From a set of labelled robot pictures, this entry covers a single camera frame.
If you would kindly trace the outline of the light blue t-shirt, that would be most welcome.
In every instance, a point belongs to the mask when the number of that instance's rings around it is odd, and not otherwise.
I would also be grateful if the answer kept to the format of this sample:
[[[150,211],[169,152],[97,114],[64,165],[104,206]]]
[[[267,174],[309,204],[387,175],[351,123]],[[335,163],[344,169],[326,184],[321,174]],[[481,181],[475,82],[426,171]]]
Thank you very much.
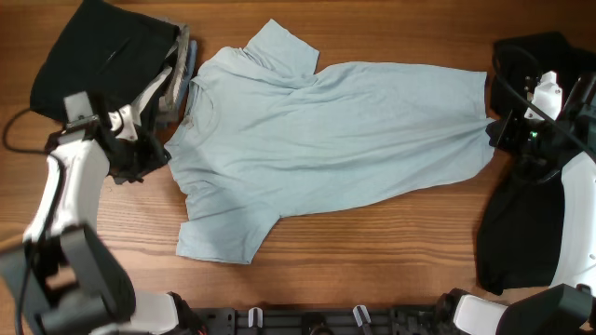
[[[283,218],[475,177],[492,159],[484,72],[351,61],[275,21],[198,69],[167,142],[188,219],[176,252],[248,264]]]

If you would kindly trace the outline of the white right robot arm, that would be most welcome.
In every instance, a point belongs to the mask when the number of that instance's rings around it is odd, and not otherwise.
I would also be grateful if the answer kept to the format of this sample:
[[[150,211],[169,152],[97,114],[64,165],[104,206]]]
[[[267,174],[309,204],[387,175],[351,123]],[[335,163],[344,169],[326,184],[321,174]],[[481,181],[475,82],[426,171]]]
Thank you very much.
[[[437,318],[464,334],[591,334],[595,330],[595,82],[564,95],[556,73],[528,78],[523,109],[490,127],[513,162],[477,234],[481,286],[537,288],[512,304],[453,290]]]

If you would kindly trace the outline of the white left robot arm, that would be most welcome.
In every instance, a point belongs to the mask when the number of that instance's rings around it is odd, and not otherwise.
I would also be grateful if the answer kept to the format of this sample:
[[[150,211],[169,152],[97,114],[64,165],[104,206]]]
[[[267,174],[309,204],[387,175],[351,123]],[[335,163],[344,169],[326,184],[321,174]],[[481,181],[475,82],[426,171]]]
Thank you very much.
[[[97,128],[53,133],[46,190],[21,245],[1,253],[15,301],[15,331],[34,334],[175,334],[169,293],[136,290],[96,234],[110,149],[127,145]]]

